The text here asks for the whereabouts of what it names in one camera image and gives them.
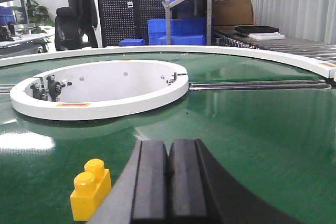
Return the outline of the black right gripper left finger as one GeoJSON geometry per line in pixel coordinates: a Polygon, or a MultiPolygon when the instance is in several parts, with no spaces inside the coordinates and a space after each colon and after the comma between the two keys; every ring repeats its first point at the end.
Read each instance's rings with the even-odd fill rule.
{"type": "Polygon", "coordinates": [[[123,172],[89,223],[167,223],[163,141],[137,140],[123,172]]]}

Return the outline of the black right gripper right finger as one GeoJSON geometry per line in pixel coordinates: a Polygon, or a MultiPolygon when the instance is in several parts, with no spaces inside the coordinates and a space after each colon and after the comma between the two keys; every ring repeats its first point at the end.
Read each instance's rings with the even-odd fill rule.
{"type": "Polygon", "coordinates": [[[169,153],[170,223],[300,223],[238,182],[200,139],[178,139],[169,153]]]}

